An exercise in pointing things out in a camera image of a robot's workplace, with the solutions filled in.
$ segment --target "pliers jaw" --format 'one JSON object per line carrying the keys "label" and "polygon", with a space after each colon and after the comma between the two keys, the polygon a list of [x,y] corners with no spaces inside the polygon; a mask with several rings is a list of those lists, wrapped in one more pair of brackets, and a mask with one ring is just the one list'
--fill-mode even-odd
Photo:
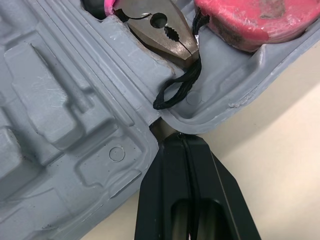
{"label": "pliers jaw", "polygon": [[199,58],[188,23],[171,0],[117,0],[114,13],[151,51],[182,68]]}

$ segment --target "gray plastic tray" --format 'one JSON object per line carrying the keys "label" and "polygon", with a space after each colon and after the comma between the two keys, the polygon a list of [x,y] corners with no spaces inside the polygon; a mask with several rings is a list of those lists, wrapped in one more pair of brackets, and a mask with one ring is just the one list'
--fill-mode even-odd
{"label": "gray plastic tray", "polygon": [[[193,2],[177,4],[191,23]],[[253,55],[202,29],[199,80],[156,111],[160,85],[183,72],[115,16],[98,21],[80,0],[0,0],[0,240],[80,239],[139,189],[158,151],[150,124],[213,129],[316,43],[319,28]]]}

